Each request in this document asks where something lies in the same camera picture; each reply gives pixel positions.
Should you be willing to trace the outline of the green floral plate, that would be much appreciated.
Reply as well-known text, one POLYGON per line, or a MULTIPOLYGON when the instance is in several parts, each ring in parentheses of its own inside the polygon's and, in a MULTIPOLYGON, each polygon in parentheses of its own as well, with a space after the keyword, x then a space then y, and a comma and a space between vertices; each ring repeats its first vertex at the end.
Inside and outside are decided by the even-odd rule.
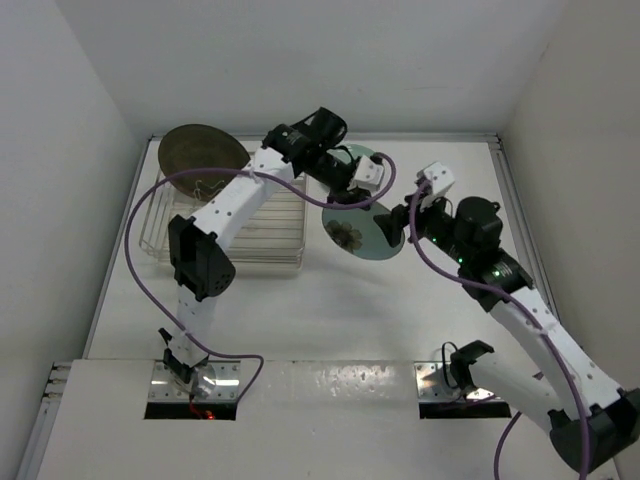
POLYGON ((356 160, 360 156, 366 155, 366 156, 369 156, 374 161, 373 157, 375 152, 372 149, 359 144, 343 144, 343 145, 349 148, 349 150, 351 151, 352 155, 356 158, 356 160))
POLYGON ((401 243, 391 247, 376 224, 375 216, 389 213, 387 207, 376 202, 369 210, 323 209, 321 218, 325 232, 343 251, 363 260, 382 261, 399 254, 405 240, 401 236, 401 243))

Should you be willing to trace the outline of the brown plate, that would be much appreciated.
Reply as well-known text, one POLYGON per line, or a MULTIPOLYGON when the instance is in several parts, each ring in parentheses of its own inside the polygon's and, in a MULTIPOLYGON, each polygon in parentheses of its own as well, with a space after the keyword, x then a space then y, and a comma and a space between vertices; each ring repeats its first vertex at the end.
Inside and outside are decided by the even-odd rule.
MULTIPOLYGON (((169 131, 158 148, 159 168, 165 177, 190 169, 243 169, 250 161, 245 147, 233 136, 203 124, 186 124, 169 131)), ((199 201, 213 199, 233 175, 207 173, 175 178, 171 184, 199 201)))

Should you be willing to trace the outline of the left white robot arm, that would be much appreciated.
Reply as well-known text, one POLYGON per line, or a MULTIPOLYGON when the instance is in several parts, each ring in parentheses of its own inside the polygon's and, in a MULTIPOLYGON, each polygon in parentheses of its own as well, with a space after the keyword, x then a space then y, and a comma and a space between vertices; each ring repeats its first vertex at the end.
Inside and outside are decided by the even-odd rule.
POLYGON ((166 341, 163 362, 182 383, 192 383, 210 356, 201 338, 210 329, 217 298, 236 275, 227 255, 232 241, 279 188, 306 174, 328 187, 337 205, 370 203, 384 169, 369 160, 343 163, 332 155, 347 131, 346 122, 324 107, 276 126, 239 171, 223 170, 230 180, 208 203, 169 222, 181 334, 166 341))

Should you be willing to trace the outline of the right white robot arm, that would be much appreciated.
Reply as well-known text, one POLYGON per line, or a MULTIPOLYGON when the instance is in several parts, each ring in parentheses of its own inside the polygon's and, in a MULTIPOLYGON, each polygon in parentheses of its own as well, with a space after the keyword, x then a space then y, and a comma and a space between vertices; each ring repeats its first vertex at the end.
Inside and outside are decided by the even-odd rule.
POLYGON ((481 197, 459 202, 408 198, 375 223, 392 246, 404 232, 426 239, 456 261, 452 281, 517 340, 542 374, 514 373, 489 344, 476 340, 454 352, 449 371, 461 390, 485 388, 549 435, 580 478, 639 439, 639 391, 607 375, 564 329, 526 270, 500 246, 500 206, 481 197))

